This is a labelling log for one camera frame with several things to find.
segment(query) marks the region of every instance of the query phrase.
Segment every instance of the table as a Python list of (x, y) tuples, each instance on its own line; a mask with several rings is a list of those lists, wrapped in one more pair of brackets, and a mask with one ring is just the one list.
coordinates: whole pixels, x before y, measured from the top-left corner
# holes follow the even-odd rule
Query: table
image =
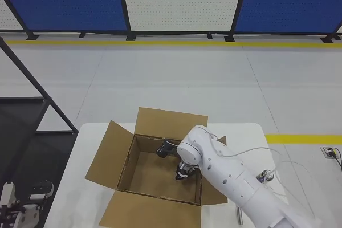
[[(135, 124), (120, 125), (130, 132), (134, 131)], [(85, 175), (107, 127), (108, 124), (84, 124), (81, 127), (45, 228), (99, 227), (114, 190), (86, 180)], [(268, 147), (258, 124), (208, 124), (208, 128), (218, 137), (227, 136), (227, 146), (236, 153), (259, 146)], [(241, 158), (255, 174), (275, 167), (272, 154), (266, 149), (242, 154)], [(285, 196), (278, 181), (273, 180), (269, 185)], [(287, 202), (286, 197), (279, 197)], [(202, 227), (239, 227), (236, 207), (231, 201), (224, 205), (203, 206), (201, 219)], [(242, 227), (255, 227), (245, 214)]]

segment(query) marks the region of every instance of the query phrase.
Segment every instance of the yellow tape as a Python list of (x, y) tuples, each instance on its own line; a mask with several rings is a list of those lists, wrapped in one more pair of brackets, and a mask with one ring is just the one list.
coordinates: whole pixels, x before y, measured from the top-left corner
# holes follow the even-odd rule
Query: yellow tape
[(136, 46), (226, 46), (226, 47), (299, 47), (299, 48), (342, 48), (342, 43), (261, 43), (261, 42), (216, 42), (216, 41), (116, 41), (116, 40), (6, 40), (7, 44), (34, 45), (136, 45)]
[(342, 135), (265, 135), (272, 144), (342, 144)]

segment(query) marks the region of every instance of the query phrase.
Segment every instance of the power outlet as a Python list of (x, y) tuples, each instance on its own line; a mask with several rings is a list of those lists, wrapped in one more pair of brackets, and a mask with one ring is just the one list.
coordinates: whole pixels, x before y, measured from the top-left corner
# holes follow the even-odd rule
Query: power outlet
[(329, 155), (329, 152), (333, 152), (336, 154), (337, 159), (339, 159), (339, 155), (336, 153), (334, 149), (328, 146), (320, 146), (321, 151), (323, 152), (324, 157), (327, 159), (335, 159), (333, 156)]

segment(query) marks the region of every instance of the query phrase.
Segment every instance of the gray floor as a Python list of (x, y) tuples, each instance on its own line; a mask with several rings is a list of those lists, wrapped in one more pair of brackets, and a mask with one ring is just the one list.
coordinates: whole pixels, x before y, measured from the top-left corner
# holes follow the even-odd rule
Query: gray floor
[[(134, 123), (138, 107), (151, 107), (208, 115), (210, 123), (258, 123), (265, 133), (342, 134), (342, 49), (11, 48), (78, 128), (110, 120)], [(0, 51), (0, 96), (33, 95), (39, 94)], [(65, 127), (53, 111), (40, 126)], [(311, 174), (289, 163), (279, 168), (302, 205), (290, 196), (292, 204), (313, 211), (324, 227), (342, 227), (342, 178), (335, 161), (323, 157), (320, 145), (270, 146), (283, 153), (280, 159), (290, 158)]]

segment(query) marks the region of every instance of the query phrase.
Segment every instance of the cardboard box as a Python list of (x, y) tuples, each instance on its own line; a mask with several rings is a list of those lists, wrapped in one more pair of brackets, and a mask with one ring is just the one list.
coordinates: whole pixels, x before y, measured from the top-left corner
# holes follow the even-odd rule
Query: cardboard box
[(198, 124), (207, 116), (149, 108), (139, 109), (134, 134), (110, 122), (86, 175), (116, 190), (100, 226), (200, 228), (202, 205), (227, 203), (200, 172), (176, 181), (180, 159), (156, 155), (163, 139), (178, 144)]

